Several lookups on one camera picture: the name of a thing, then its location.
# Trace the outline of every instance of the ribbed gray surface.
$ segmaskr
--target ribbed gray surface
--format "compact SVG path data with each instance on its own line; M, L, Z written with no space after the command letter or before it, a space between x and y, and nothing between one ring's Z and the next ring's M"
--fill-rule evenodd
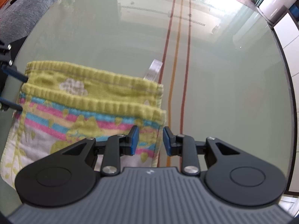
M227 206L205 190L200 180L175 167L125 168L102 179L85 199L58 209L21 206L14 224L285 224L291 217L277 205L259 210Z

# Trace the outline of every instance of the blue stripe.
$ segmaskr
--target blue stripe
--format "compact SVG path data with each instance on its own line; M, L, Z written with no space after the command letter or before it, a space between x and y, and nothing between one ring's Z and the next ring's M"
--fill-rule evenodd
M44 104L45 100L37 98L37 97L32 97L31 102L36 103L36 104ZM81 110L65 107L63 105L53 103L53 102L51 102L51 105L54 109L57 109L59 111L63 111L64 109L67 109L69 114L73 114L73 115L77 115L77 116L83 115L85 118L90 118L90 117L94 116L95 119L98 121L114 122L114 120L115 120L115 116L112 116L112 115L99 114L99 113L90 112L90 111L81 111ZM134 121L135 121L134 117L122 117L122 118L123 118L122 123L132 124L132 125L134 124ZM160 128L160 125L158 123L152 122L150 120L143 120L143 125L150 126L154 129Z
M151 151L154 151L155 148L156 148L156 144L152 144L152 145L150 145L149 147L146 147L146 148L151 150Z
M38 123L40 125L44 125L46 127L49 127L49 120L43 119L43 118L41 118L41 117L39 117L37 115L34 115L32 113L27 113L26 114L26 118L30 119L30 120L32 120L32 121L34 121L34 122L36 122L36 123ZM58 125L56 123L54 123L52 125L52 129L55 130L55 131L58 131L60 133L63 133L63 134L66 134L67 131L69 130L69 128L66 128L64 126Z
M96 137L96 141L107 141L108 140L108 137L110 136L100 136L100 137Z

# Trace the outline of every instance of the glass table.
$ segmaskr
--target glass table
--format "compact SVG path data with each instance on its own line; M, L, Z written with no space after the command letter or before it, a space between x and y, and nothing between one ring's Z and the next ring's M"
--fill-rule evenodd
M164 63L162 109L175 134L215 136L288 175L294 116L286 67L265 19L236 0L57 0L15 64L24 71L33 60L68 61L144 77L154 59ZM9 77L3 97L15 101L19 87ZM11 116L1 114L1 150ZM20 201L0 181L8 214Z

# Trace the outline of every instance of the pink stripe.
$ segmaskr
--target pink stripe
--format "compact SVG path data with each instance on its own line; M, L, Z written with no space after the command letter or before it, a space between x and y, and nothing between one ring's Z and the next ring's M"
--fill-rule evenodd
M106 121L97 121L99 128L108 129L108 130L130 130L132 128L132 124L120 124L118 126L115 125L114 122L106 122Z
M42 112L49 113L59 118L63 118L62 112L57 109L47 107L44 105L37 105L36 108ZM65 120L70 122L76 122L77 118L78 118L77 115L68 114L65 117ZM133 126L132 124L120 124L119 126L116 126L114 122L106 122L106 121L97 121L97 123L99 128L108 129L108 130L130 130Z
M141 131L139 131L139 133L153 133L153 132L156 132L156 133L158 133L158 129L153 129L153 128L150 128L150 129L148 129L148 128L145 128L144 130L141 130Z
M59 111L59 110L56 110L54 108L47 107L47 106L44 106L44 105L37 105L36 108L38 110L42 111L42 112L49 113L49 114L51 114L53 116L56 116L56 117L59 117L59 118L63 118L62 112Z
M17 114L16 114L16 119L20 119L20 117L21 117L21 114L20 114L20 113L17 113Z
M53 137L55 137L57 139L66 141L65 134L60 133L58 131L55 131L53 129L50 129L47 126L40 125L40 124L34 122L33 120L25 119L25 124L33 127L34 129L41 130L41 131L43 131L43 132L45 132L45 133L47 133L47 134L49 134L49 135L51 135L51 136L53 136Z
M135 151L135 154L140 155L141 153L147 153L149 155L149 157L153 158L154 157L154 152L148 149L144 149L144 148L137 148Z

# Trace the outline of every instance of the white tile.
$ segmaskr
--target white tile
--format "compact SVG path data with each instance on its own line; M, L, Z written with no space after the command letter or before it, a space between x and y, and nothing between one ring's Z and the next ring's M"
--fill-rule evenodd
M297 149L296 149L296 152L299 152L299 124L298 123L297 123Z
M289 191L299 192L299 153L296 153L294 172Z
M297 112L299 111L299 74L292 77L294 92L295 92L295 101Z
M274 30L282 48L299 36L299 30L288 13L274 26Z
M294 41L288 44L284 49L284 54L286 56L286 61L288 62L291 76L299 73L299 56L298 56L298 48L299 48L299 37L297 37Z

